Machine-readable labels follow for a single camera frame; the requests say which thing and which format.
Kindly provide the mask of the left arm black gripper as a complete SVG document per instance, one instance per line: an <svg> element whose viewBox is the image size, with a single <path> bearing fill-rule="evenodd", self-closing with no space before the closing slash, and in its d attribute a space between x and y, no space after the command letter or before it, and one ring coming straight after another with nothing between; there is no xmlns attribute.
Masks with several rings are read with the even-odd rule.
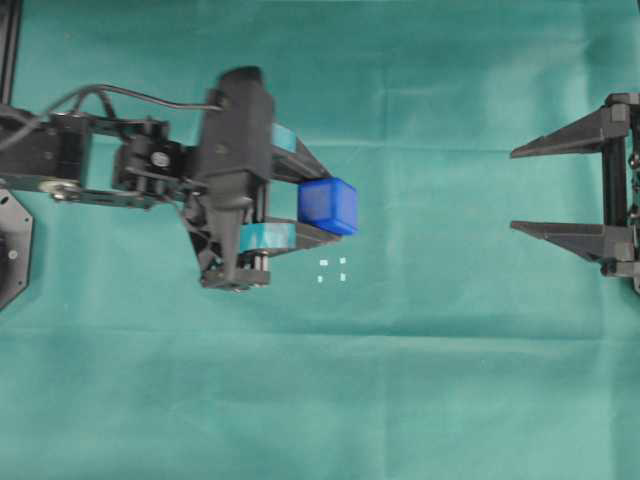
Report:
<svg viewBox="0 0 640 480"><path fill-rule="evenodd" d="M272 125L272 173L300 184L331 178L296 133ZM220 155L202 154L164 138L135 135L115 154L112 186L151 203L176 203L191 240L204 288L247 291L270 283L265 262L318 248L341 235L298 221L266 220L268 181L246 169L220 166Z"/></svg>

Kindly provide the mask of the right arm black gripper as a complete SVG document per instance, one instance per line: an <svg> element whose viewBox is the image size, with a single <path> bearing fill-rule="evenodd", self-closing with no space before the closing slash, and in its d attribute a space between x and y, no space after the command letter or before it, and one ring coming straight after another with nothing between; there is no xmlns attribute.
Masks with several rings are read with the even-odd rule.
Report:
<svg viewBox="0 0 640 480"><path fill-rule="evenodd" d="M605 107L515 148L510 157L587 154L601 146L604 223L631 235L629 259L616 259L604 272L630 278L639 294L639 94L610 94ZM589 262L613 257L603 225L512 221L510 227Z"/></svg>

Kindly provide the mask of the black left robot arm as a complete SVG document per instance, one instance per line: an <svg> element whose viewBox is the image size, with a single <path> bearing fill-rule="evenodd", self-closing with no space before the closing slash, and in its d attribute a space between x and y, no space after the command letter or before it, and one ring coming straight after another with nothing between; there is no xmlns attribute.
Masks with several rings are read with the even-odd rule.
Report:
<svg viewBox="0 0 640 480"><path fill-rule="evenodd" d="M199 141L153 119L1 110L1 182L63 202L174 206L202 286L244 291L270 281L270 258L358 229L358 195L266 110L208 113Z"/></svg>

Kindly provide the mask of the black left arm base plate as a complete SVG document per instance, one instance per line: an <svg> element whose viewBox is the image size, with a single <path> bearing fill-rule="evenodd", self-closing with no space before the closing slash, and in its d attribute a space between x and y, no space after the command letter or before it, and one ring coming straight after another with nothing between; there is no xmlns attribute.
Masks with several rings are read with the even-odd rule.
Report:
<svg viewBox="0 0 640 480"><path fill-rule="evenodd" d="M33 216L8 190L1 189L1 308L29 284Z"/></svg>

